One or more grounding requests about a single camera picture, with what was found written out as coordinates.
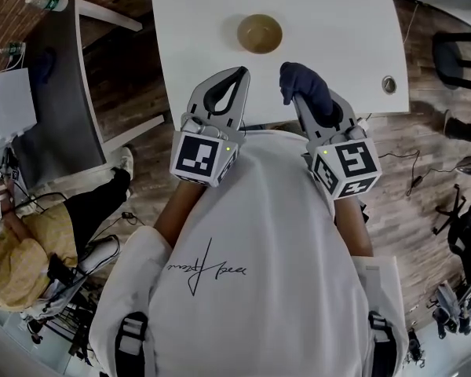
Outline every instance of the yellow shirt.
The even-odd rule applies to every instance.
[[[64,204],[28,215],[23,222],[35,240],[20,242],[7,228],[0,234],[0,308],[8,311],[22,311],[42,296],[49,285],[51,255],[67,267],[77,266],[73,227]]]

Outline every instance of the shoulder strap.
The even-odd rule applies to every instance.
[[[375,334],[371,377],[393,377],[398,355],[393,330],[387,320],[375,311],[370,311],[368,320]]]
[[[144,334],[148,318],[142,312],[129,314],[115,338],[115,365],[118,377],[144,377]]]

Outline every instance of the cable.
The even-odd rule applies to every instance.
[[[103,232],[106,232],[107,230],[109,230],[113,225],[115,225],[118,221],[120,221],[121,219],[123,219],[124,217],[121,216],[120,218],[118,218],[116,221],[114,221],[110,226],[107,226],[106,228],[104,228],[101,232],[99,232],[97,235],[95,235],[94,238],[92,238],[89,243],[92,243],[94,240],[96,240],[100,235],[101,233]]]
[[[389,153],[386,153],[382,156],[379,156],[379,159],[385,158],[386,156],[394,156],[395,158],[410,158],[411,156],[415,156],[415,160],[411,165],[411,183],[410,183],[410,188],[407,190],[407,194],[406,194],[407,197],[409,197],[411,195],[413,189],[415,187],[419,186],[431,172],[451,173],[454,170],[458,169],[459,167],[471,166],[471,163],[467,163],[467,164],[462,164],[460,166],[457,165],[456,167],[453,167],[450,170],[438,170],[438,169],[435,169],[435,168],[432,167],[432,168],[428,169],[427,172],[425,172],[424,176],[415,177],[415,173],[414,173],[415,172],[415,164],[417,163],[417,160],[418,160],[420,155],[421,155],[420,150],[417,150],[414,153],[408,154],[408,155],[396,155],[396,154],[393,154],[392,152],[389,152]]]
[[[418,8],[418,3],[416,2],[415,3],[414,13],[412,14],[410,23],[408,24],[407,34],[405,36],[405,39],[403,40],[403,46],[405,46],[405,43],[407,42],[407,39],[408,39],[408,35],[410,34],[410,28],[411,28],[412,23],[414,22],[414,18],[415,18],[415,14],[417,12],[417,8]]]
[[[16,62],[12,67],[4,68],[3,70],[0,70],[0,73],[1,73],[1,72],[5,72],[5,71],[9,71],[9,70],[12,70],[12,69],[16,68],[16,66],[17,66],[19,63],[21,63],[21,67],[23,67],[23,62],[24,62],[24,51],[22,52],[20,58],[17,59],[17,62]]]
[[[30,201],[30,203],[32,203],[33,201],[36,201],[36,200],[38,199],[38,198],[37,198],[37,199],[32,199],[32,198],[28,195],[28,193],[23,190],[23,188],[19,185],[19,183],[18,183],[17,181],[15,181],[15,180],[13,180],[13,181],[14,181],[14,184],[16,185],[16,187],[17,187],[19,190],[21,190],[21,192],[28,198],[28,200]],[[46,209],[43,208],[39,203],[37,203],[37,205],[40,207],[41,210],[46,210]]]
[[[29,199],[27,201],[24,201],[21,204],[17,204],[14,207],[14,210],[17,210],[18,208],[24,207],[25,205],[28,205],[30,203],[34,203],[35,201],[38,201],[39,199],[42,199],[42,198],[47,197],[47,196],[62,196],[64,201],[66,201],[68,199],[68,198],[66,198],[65,194],[63,194],[62,192],[46,192],[45,194],[42,194],[42,195],[40,195],[38,197],[35,197],[35,198],[29,197]]]
[[[55,323],[54,320],[50,320],[50,322],[53,323],[53,325],[56,325],[56,327],[61,328],[62,330],[65,330],[66,332],[69,332],[70,334],[75,335],[75,333],[73,331],[70,331],[68,328],[65,328],[62,325],[59,325],[58,323]]]

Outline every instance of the hand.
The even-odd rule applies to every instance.
[[[0,207],[2,208],[2,213],[11,211],[14,209],[14,180],[0,180],[0,185],[4,185],[7,189],[0,192],[0,196],[7,196],[0,200]]]
[[[331,100],[328,85],[313,70],[303,64],[286,62],[281,66],[279,86],[288,105],[295,93],[301,93],[311,110],[320,115],[331,115],[333,101]]]

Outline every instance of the wooden bowl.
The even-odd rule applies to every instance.
[[[237,39],[251,53],[266,54],[276,50],[283,40],[283,30],[271,16],[247,16],[237,28]]]

